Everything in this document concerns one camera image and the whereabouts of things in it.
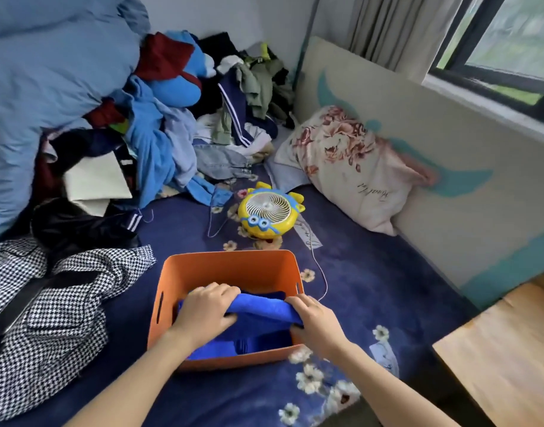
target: orange plastic basket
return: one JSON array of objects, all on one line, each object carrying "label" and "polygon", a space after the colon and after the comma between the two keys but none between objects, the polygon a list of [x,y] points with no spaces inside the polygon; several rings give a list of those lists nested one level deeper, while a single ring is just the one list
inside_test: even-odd
[{"label": "orange plastic basket", "polygon": [[[238,286],[252,294],[283,291],[287,297],[304,292],[296,258],[291,251],[209,251],[176,254],[167,258],[161,271],[149,326],[147,348],[151,348],[175,321],[177,303],[199,286],[212,282]],[[280,361],[292,346],[225,358],[184,361],[181,370],[215,370]]]}]

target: person's left hand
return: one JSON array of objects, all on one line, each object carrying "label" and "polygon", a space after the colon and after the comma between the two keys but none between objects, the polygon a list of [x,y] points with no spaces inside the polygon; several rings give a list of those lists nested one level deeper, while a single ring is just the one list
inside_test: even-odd
[{"label": "person's left hand", "polygon": [[225,313],[238,294],[239,288],[226,284],[197,287],[185,298],[177,320],[167,333],[176,336],[177,344],[188,344],[190,351],[195,351],[236,322],[236,315],[225,316]]}]

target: gray curtain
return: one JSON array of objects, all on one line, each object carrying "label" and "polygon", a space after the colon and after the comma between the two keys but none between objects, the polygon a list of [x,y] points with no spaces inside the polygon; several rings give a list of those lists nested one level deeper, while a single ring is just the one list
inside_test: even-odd
[{"label": "gray curtain", "polygon": [[355,0],[348,49],[422,82],[462,0]]}]

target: wooden table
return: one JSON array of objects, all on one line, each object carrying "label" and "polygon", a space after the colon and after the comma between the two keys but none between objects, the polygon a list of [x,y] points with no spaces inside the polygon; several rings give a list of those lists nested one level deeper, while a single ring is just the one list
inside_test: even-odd
[{"label": "wooden table", "polygon": [[497,427],[544,427],[544,274],[433,348]]}]

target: black and white checkered fabric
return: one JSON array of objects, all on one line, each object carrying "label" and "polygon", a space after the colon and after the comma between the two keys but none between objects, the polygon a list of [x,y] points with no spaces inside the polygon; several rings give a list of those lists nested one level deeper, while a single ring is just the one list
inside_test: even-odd
[{"label": "black and white checkered fabric", "polygon": [[[64,388],[108,341],[101,303],[130,287],[155,263],[150,246],[97,249],[59,262],[63,271],[98,271],[86,285],[44,289],[7,332],[0,353],[0,421]],[[0,243],[0,311],[32,277],[45,273],[32,239]]]}]

